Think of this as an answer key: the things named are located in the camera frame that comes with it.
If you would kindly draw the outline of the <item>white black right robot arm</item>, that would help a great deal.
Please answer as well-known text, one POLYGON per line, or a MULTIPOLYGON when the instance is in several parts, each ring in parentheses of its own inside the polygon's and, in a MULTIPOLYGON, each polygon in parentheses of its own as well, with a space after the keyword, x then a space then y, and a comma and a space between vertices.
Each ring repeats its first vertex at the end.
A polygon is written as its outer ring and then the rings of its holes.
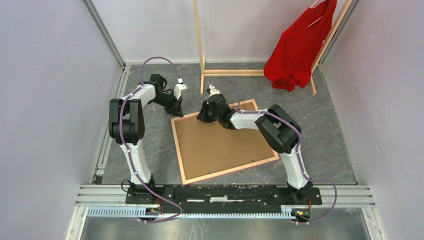
POLYGON ((302 204, 313 187, 301 154, 302 129, 278 104, 263 110, 230 108, 222 94, 213 94, 202 102, 197 120, 218 122, 229 130, 258 130, 267 144, 279 154, 287 174, 289 199, 302 204))

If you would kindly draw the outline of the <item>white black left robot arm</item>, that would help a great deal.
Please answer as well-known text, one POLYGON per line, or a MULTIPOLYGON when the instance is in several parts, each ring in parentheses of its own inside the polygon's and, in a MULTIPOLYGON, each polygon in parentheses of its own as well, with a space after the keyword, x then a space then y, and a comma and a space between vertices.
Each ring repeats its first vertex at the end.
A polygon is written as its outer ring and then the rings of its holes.
POLYGON ((130 170, 129 187, 125 190, 130 204, 151 204, 158 198, 143 148, 146 131, 143 107, 155 103, 168 115, 183 117, 182 92, 188 86, 181 77, 173 89, 166 89, 167 84, 160 74, 151 74, 148 81, 140 82, 128 95, 109 102, 108 132, 124 152, 130 170))

